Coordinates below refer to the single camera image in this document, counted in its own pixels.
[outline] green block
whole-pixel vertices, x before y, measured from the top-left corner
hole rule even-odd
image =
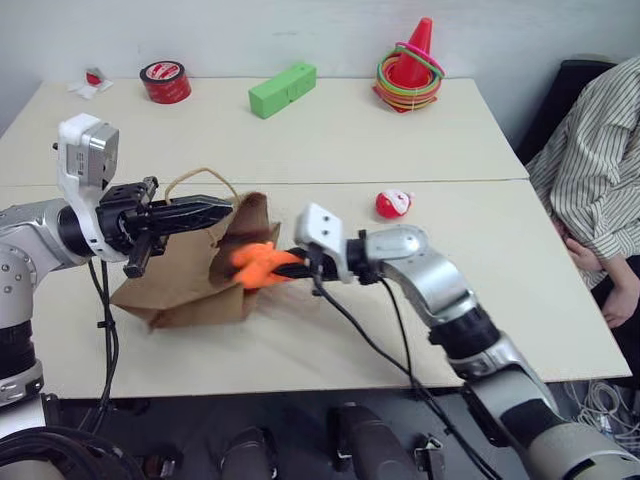
[[[316,67],[297,63],[249,90],[251,111],[269,118],[316,86]]]

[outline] table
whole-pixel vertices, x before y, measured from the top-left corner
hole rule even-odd
[[[346,233],[384,228],[372,197],[386,184],[237,185],[269,196],[282,221],[280,245],[292,246],[294,218],[309,201],[342,217]],[[456,262],[499,328],[509,332],[546,381],[625,375],[628,370],[599,311],[564,252],[527,181],[398,184],[416,202],[406,223],[425,228],[434,247]],[[225,195],[219,185],[184,185],[178,193]],[[55,187],[5,187],[0,205],[51,198]],[[112,282],[124,278],[111,267]],[[402,346],[380,286],[329,289],[396,358]],[[427,329],[402,299],[418,377],[430,386],[459,384]],[[281,390],[392,387],[406,378],[379,358],[310,284],[265,289],[239,324],[149,332],[114,308],[122,351],[113,395],[173,396]],[[47,391],[95,397],[104,370],[101,308],[85,268],[50,274],[36,292],[34,341]]]
[[[269,197],[292,246],[296,215],[314,201],[343,218],[347,233],[384,228],[372,205],[386,188],[416,194],[405,217],[455,261],[492,315],[544,380],[628,374],[600,312],[540,206],[526,171],[472,80],[446,80],[423,112],[396,115],[369,80],[320,80],[268,120],[248,111],[257,79],[194,79],[173,106],[149,102],[137,80],[91,102],[43,85],[0,139],[0,207],[60,196],[50,150],[60,120],[81,111],[121,129],[115,182],[162,182],[203,164],[239,191]],[[176,194],[226,196],[198,176]],[[112,285],[124,275],[111,266]],[[402,358],[393,310],[380,286],[329,286],[371,336]],[[104,380],[102,309],[86,269],[52,273],[36,292],[34,340],[47,391],[96,397]],[[417,375],[430,386],[460,383],[441,349],[402,299]],[[115,397],[226,394],[406,385],[310,285],[265,289],[243,323],[149,332],[114,309],[122,352]]]
[[[320,79],[267,120],[249,111],[247,91],[261,81],[192,79],[191,96],[171,106],[148,101],[138,79],[91,101],[45,84],[0,142],[0,185],[55,185],[57,125],[81,112],[120,129],[115,182],[168,183],[203,165],[251,184],[527,178],[473,80],[445,80],[438,102],[398,115],[370,80]]]

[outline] cables on floor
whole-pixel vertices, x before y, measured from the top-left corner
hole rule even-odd
[[[407,367],[399,363],[395,358],[389,355],[387,352],[382,350],[372,339],[369,337],[367,332],[362,328],[360,322],[356,320],[356,318],[344,307],[340,302],[338,302],[325,288],[322,281],[322,275],[319,273],[318,269],[313,268],[314,262],[311,262],[311,271],[313,273],[313,284],[316,291],[322,295],[336,310],[338,310],[348,321],[353,325],[353,327],[357,330],[360,336],[364,339],[365,342],[382,358],[391,363],[394,367],[400,370],[402,373],[407,375],[409,380],[411,381],[412,386],[415,388],[415,391],[418,393],[420,399],[431,409],[431,411],[440,419],[440,421],[446,427],[448,433],[454,436],[454,438],[462,447],[462,450],[469,457],[471,462],[478,468],[478,470],[485,476],[485,478],[492,480],[501,479],[500,475],[480,456],[480,454],[467,442],[464,436],[460,433],[457,427],[453,424],[449,416],[445,413],[445,411],[440,407],[438,402],[436,401],[433,394],[429,391],[427,387],[425,387],[413,374],[413,370],[409,371],[409,368],[412,368],[410,364],[411,352],[409,350],[409,344],[407,341],[406,331],[404,328],[404,322],[402,320],[402,316],[400,315],[400,309],[398,308],[398,304],[396,302],[395,296],[393,295],[393,291],[389,287],[386,282],[383,282],[385,285],[387,292],[392,298],[392,303],[394,304],[394,308],[396,311],[396,316],[398,318],[398,323],[401,325],[401,332],[403,337],[403,343],[405,348],[405,355],[407,357]]]
[[[109,402],[111,399],[111,385],[113,383],[113,377],[115,375],[116,366],[118,364],[118,357],[120,355],[120,341],[118,339],[118,331],[116,329],[116,322],[113,319],[111,313],[111,305],[109,304],[109,298],[111,296],[109,292],[109,271],[107,263],[104,260],[100,261],[101,273],[102,273],[102,285],[98,281],[98,275],[96,273],[93,262],[89,260],[89,273],[91,274],[91,280],[100,297],[100,303],[102,304],[104,320],[98,323],[99,328],[104,329],[104,341],[106,352],[105,363],[105,383],[102,390],[102,395],[98,401],[98,407],[94,410],[91,409],[84,416],[78,428],[80,430],[86,430],[93,434],[96,434],[102,422],[109,410]]]
[[[589,380],[582,400],[573,382],[565,383],[564,390],[579,408],[577,422],[594,427],[631,453],[640,454],[640,413],[627,406],[617,388],[604,381]],[[623,420],[622,415],[632,422]]]

